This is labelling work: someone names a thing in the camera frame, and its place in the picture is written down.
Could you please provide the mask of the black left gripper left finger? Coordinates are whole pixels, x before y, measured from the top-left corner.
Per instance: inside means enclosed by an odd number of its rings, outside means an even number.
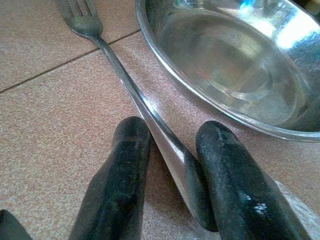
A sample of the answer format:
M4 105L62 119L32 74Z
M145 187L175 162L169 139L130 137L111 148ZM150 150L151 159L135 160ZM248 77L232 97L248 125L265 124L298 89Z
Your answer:
M116 127L106 161L92 177L70 240L139 240L152 137L143 119Z

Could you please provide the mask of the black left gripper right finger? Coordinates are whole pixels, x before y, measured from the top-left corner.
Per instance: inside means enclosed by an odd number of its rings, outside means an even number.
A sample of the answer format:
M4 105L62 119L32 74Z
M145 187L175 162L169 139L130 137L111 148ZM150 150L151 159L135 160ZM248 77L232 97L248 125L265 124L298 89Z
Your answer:
M233 132L207 121L196 135L196 151L223 240L309 240L275 181Z

